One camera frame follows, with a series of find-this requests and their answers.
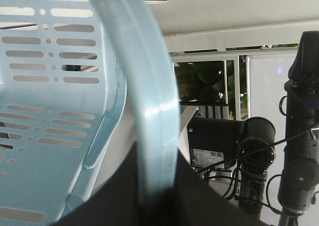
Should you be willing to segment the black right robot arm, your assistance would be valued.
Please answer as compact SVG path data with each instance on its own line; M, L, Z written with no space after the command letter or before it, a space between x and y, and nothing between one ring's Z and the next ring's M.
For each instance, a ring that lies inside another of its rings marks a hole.
M319 183L319 33L303 32L284 85L287 92L284 168L278 191L279 225L295 226Z

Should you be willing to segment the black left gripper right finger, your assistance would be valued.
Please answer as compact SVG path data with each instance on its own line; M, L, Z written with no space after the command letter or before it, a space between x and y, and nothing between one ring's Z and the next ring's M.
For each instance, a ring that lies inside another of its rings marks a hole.
M177 155L174 187L154 213L148 226L265 226L237 208L206 184L182 153Z

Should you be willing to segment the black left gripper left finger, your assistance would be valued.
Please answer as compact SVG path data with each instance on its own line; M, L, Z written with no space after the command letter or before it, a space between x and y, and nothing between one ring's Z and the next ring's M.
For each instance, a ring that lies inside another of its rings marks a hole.
M84 204L56 226L139 226L137 142L115 173Z

